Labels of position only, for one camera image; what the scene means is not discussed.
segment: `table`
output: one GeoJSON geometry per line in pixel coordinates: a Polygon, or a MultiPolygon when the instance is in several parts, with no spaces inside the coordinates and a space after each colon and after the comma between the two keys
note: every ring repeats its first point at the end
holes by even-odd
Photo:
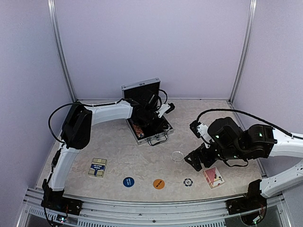
{"type": "MultiPolygon", "coordinates": [[[[94,125],[88,146],[76,157],[68,174],[65,193],[115,201],[197,201],[232,196],[247,192],[248,184],[261,179],[258,164],[250,160],[247,167],[227,167],[222,161],[216,166],[225,183],[211,189],[203,176],[203,171],[196,172],[183,161],[176,164],[171,160],[171,153],[181,151],[186,156],[202,144],[189,129],[189,124],[202,111],[211,108],[229,108],[226,101],[220,100],[169,100],[176,109],[166,115],[174,128],[169,141],[155,147],[148,143],[137,145],[125,120],[116,120],[94,125]],[[104,178],[88,175],[93,158],[107,159],[104,178]],[[126,177],[134,179],[132,187],[125,187],[126,177]],[[186,187],[183,181],[190,178],[192,186],[186,187]],[[153,187],[156,179],[162,179],[165,187],[157,190],[153,187]]],[[[211,112],[200,121],[210,125],[217,118],[230,116],[231,112],[211,112]]],[[[37,187],[42,187],[43,179],[50,172],[51,161],[58,143],[53,149],[39,177],[37,187]]],[[[231,160],[230,164],[244,164],[241,160],[231,160]]]]}

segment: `vertical metal post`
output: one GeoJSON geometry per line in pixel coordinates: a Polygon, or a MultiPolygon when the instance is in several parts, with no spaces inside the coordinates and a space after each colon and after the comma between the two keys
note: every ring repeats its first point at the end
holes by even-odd
{"type": "Polygon", "coordinates": [[[233,102],[235,100],[235,97],[236,97],[238,89],[239,89],[240,80],[241,80],[241,77],[243,74],[245,60],[246,60],[249,45],[250,45],[250,37],[251,37],[251,33],[252,33],[252,27],[253,27],[254,18],[255,18],[256,7],[257,7],[257,0],[250,0],[250,11],[249,11],[249,17],[248,17],[247,26],[246,26],[246,33],[245,33],[245,38],[244,38],[243,49],[242,49],[242,53],[241,53],[240,63],[239,63],[238,70],[237,70],[236,79],[233,84],[232,93],[231,93],[231,96],[229,99],[231,104],[233,104],[233,102]]]}
{"type": "Polygon", "coordinates": [[[68,69],[67,69],[67,65],[66,65],[66,61],[65,61],[65,57],[64,57],[64,53],[63,53],[63,49],[62,49],[62,43],[61,43],[61,39],[60,39],[59,26],[58,26],[58,20],[57,20],[57,15],[56,15],[55,1],[54,0],[47,0],[47,2],[48,2],[49,14],[51,16],[51,23],[52,23],[52,26],[53,26],[53,33],[54,33],[54,37],[55,37],[55,41],[56,41],[56,46],[57,46],[57,50],[58,50],[58,54],[59,54],[60,63],[61,63],[61,66],[62,66],[66,86],[68,88],[71,100],[73,102],[76,102],[77,97],[76,97],[76,94],[75,94],[75,90],[72,86],[70,74],[69,74],[68,69]]]}

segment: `white wall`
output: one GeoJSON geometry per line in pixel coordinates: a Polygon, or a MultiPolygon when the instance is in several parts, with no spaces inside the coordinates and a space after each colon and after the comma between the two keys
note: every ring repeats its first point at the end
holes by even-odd
{"type": "Polygon", "coordinates": [[[121,85],[159,77],[170,97],[228,99],[249,6],[249,0],[56,1],[78,98],[120,98],[121,85]]]}
{"type": "MultiPolygon", "coordinates": [[[[54,139],[50,113],[70,102],[47,1],[0,1],[0,221],[14,225],[54,139]]],[[[53,119],[59,132],[65,111],[53,119]]]]}
{"type": "MultiPolygon", "coordinates": [[[[258,0],[256,18],[236,109],[288,131],[303,133],[303,1],[258,0]]],[[[242,117],[246,127],[255,123],[242,117]]],[[[269,176],[300,159],[263,160],[269,176]]],[[[303,223],[303,185],[284,192],[295,227],[303,223]]]]}

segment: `poker chip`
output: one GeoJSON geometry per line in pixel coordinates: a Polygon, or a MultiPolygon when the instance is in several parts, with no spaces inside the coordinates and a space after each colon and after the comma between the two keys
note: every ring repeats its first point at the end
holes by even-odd
{"type": "Polygon", "coordinates": [[[186,178],[184,181],[183,181],[183,184],[186,186],[186,187],[190,187],[193,185],[193,181],[190,179],[190,178],[186,178]]]}

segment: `blue round disc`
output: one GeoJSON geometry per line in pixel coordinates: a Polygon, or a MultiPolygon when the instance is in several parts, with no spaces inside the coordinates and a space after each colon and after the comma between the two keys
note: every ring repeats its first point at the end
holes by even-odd
{"type": "Polygon", "coordinates": [[[123,184],[125,187],[132,187],[134,185],[134,179],[131,177],[127,177],[123,180],[123,184]]]}

